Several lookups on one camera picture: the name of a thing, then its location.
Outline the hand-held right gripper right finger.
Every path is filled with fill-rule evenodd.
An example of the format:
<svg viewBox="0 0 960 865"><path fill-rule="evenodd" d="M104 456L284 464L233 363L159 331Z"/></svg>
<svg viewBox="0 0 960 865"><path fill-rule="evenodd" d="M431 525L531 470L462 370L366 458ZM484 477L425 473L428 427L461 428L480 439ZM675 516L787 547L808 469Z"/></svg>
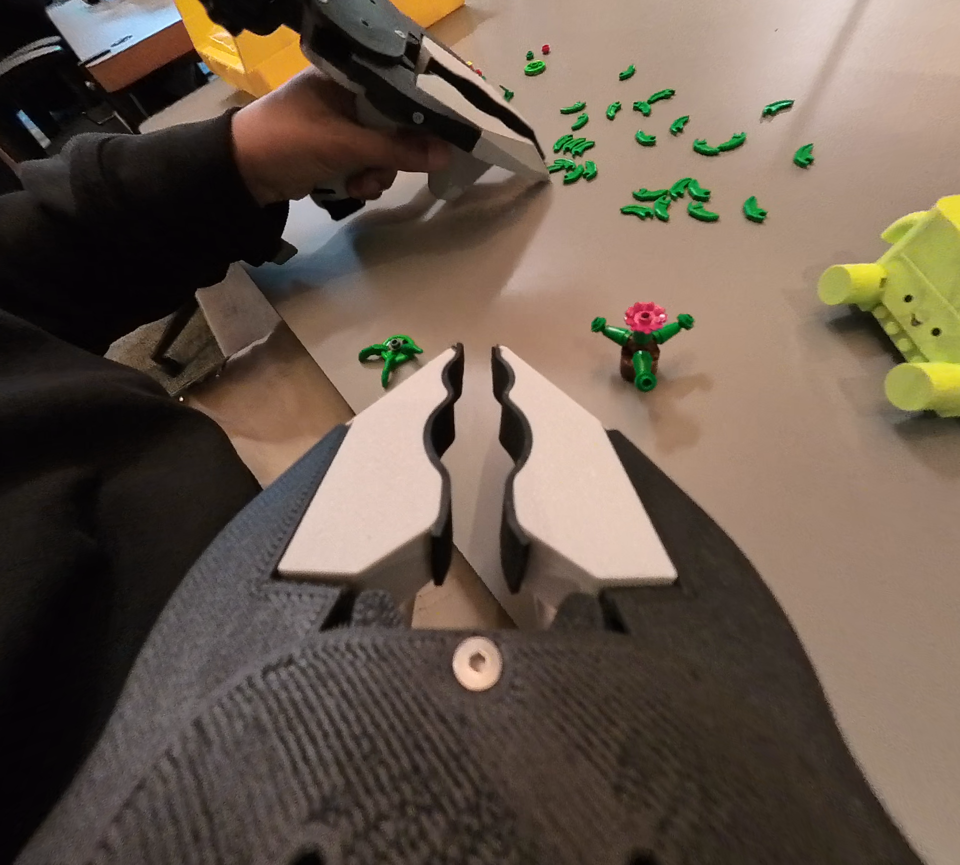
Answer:
<svg viewBox="0 0 960 865"><path fill-rule="evenodd" d="M490 355L498 439L510 457L500 563L520 621L547 627L570 595L677 578L601 421L509 347Z"/></svg>

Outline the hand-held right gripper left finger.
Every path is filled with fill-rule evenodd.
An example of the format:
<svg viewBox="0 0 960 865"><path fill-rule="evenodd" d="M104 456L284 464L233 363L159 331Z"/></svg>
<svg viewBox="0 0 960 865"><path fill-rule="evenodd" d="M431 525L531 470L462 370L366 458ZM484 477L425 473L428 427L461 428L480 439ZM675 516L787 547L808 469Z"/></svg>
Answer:
<svg viewBox="0 0 960 865"><path fill-rule="evenodd" d="M443 457L464 358L450 346L354 416L279 560L280 578L385 591L399 605L445 582L453 537Z"/></svg>

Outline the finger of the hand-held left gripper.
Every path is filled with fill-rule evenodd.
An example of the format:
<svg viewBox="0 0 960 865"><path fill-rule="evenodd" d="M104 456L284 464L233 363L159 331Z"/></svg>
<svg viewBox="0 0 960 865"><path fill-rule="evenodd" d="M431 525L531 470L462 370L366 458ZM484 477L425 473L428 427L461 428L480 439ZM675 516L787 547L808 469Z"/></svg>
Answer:
<svg viewBox="0 0 960 865"><path fill-rule="evenodd" d="M549 179L546 160L536 141L509 127L482 129L471 157L486 166L502 168L531 180Z"/></svg>
<svg viewBox="0 0 960 865"><path fill-rule="evenodd" d="M503 100L497 85L491 87L474 75L459 55L427 35L421 42L415 86L433 109L451 115L458 127L453 141L463 152L472 154L482 130L509 128L533 139L545 156L533 127L510 102Z"/></svg>

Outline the green wheel stem piece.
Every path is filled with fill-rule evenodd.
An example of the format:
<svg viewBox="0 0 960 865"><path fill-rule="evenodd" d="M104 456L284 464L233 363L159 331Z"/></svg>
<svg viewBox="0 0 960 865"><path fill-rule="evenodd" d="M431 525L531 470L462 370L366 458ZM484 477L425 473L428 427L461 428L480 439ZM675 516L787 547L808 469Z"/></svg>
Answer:
<svg viewBox="0 0 960 865"><path fill-rule="evenodd" d="M380 382L382 388L387 389L393 373L399 367L423 354L424 350L410 336L395 334L382 342L362 348L358 353L358 361L362 364L382 362Z"/></svg>

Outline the person's left forearm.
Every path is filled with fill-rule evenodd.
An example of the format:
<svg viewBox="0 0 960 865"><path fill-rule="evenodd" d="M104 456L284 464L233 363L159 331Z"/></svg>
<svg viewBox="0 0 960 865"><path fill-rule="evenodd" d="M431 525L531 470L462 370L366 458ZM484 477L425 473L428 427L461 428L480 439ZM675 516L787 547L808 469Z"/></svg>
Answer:
<svg viewBox="0 0 960 865"><path fill-rule="evenodd" d="M271 261L287 200L239 173L231 112L149 134L82 134L1 200L2 358L35 331L94 355L230 266Z"/></svg>

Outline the person's left hand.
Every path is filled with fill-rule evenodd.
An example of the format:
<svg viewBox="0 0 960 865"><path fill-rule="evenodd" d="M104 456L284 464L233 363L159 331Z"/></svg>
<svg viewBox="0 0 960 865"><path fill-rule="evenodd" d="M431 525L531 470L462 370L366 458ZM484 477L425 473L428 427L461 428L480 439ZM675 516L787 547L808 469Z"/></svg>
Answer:
<svg viewBox="0 0 960 865"><path fill-rule="evenodd" d="M306 198L328 181L370 201L400 172L429 174L450 162L447 143L405 129L363 127L354 94L304 70L231 118L239 173L262 208Z"/></svg>

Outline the pile of small flower pieces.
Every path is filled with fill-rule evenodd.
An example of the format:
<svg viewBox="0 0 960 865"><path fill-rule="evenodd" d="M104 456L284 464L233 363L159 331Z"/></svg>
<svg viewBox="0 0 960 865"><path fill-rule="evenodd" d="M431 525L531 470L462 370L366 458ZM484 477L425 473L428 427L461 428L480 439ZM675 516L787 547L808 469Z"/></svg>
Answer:
<svg viewBox="0 0 960 865"><path fill-rule="evenodd" d="M524 57L523 68L524 68L525 63L528 61L528 59L531 59L531 58L542 59L542 60L544 60L544 61L546 62L546 59L551 55L551 52L552 52L552 46L551 46L550 43L542 43L542 44L541 44L538 48L536 48L536 49L527 50L526 53L525 53L525 57ZM467 60L466 60L466 66L467 66L467 68L469 69L469 71L470 71L471 73L473 73L474 75L476 75L477 77L479 77L480 79L482 79L484 82L488 83L491 87L494 86L494 81L489 77L489 75L486 73L486 71L485 71L484 69L482 69L482 68L481 68L477 63L475 63L473 60L467 59ZM506 101L506 102L512 102L512 101L514 100L514 98L516 97L516 92L515 92L513 89L511 89L509 86L507 86L507 85L505 85L505 84L503 84L503 83L498 83L498 85L497 85L496 87L498 88L499 94L500 94L500 96L503 98L504 101Z"/></svg>

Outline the small brick flower plant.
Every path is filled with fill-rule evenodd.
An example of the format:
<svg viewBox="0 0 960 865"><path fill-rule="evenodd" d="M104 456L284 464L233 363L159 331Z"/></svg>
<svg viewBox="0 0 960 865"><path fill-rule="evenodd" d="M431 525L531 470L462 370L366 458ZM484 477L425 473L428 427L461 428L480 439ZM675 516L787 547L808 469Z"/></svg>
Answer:
<svg viewBox="0 0 960 865"><path fill-rule="evenodd" d="M642 393L651 392L658 384L662 345L681 331L692 330L694 317L679 313L669 321L666 310L654 301L638 301L626 309L624 322L624 327L613 326L598 316L591 321L591 331L620 347L621 378Z"/></svg>

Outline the scattered green leaf pieces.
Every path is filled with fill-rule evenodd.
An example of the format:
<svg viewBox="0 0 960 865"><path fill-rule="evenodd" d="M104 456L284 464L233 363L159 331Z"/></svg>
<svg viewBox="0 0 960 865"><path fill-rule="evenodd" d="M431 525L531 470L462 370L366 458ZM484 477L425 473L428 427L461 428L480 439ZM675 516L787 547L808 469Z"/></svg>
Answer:
<svg viewBox="0 0 960 865"><path fill-rule="evenodd" d="M636 74L637 67L631 63L618 72L618 82L626 82ZM661 104L671 103L676 95L675 87L656 88L646 96L630 101L629 109L632 114L639 115L646 121L654 117L656 109ZM791 111L796 104L795 98L780 98L763 103L759 112L759 121L770 122ZM624 100L616 99L602 107L601 115L605 121L615 122L624 111ZM564 103L557 108L557 113L569 124L549 146L548 172L550 175L557 175L557 181L565 187L577 183L595 182L599 168L595 156L592 155L597 142L595 138L591 138L595 131L591 126L592 114L589 102L585 99L576 99ZM690 113L676 115L665 127L666 136L670 139L678 139L685 135L691 119ZM641 149L656 148L663 138L663 134L642 126L637 127L632 136L634 143ZM748 138L749 134L745 130L733 132L722 140L693 138L690 142L690 151L695 156L714 159L738 151L745 146ZM811 142L799 146L793 152L790 162L800 170L807 170L814 163L814 159L814 145ZM630 200L620 205L617 211L624 217L663 224L671 221L671 214L674 211L682 211L694 222L713 224L721 218L719 212L712 207L713 200L712 188L703 185L695 175L681 175L666 187L641 186L630 190ZM769 212L760 205L756 195L750 195L741 203L741 214L747 222L761 225L766 223Z"/></svg>

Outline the person's black jacket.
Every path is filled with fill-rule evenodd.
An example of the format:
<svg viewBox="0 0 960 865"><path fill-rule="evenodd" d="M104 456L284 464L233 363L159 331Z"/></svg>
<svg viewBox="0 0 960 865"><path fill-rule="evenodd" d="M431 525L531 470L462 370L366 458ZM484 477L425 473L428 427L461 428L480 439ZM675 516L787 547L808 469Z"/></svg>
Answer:
<svg viewBox="0 0 960 865"><path fill-rule="evenodd" d="M222 429L149 376L38 330L15 344L1 368L2 863L85 761L186 572L259 491Z"/></svg>

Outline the lime green toy pot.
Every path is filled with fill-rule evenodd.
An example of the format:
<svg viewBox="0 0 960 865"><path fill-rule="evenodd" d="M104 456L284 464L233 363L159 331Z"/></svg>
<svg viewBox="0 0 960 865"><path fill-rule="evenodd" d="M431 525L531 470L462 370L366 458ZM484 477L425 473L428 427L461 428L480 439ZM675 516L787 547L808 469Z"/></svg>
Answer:
<svg viewBox="0 0 960 865"><path fill-rule="evenodd" d="M872 315L890 339L902 359L885 377L890 403L958 418L959 196L901 217L881 239L880 259L825 269L818 297Z"/></svg>

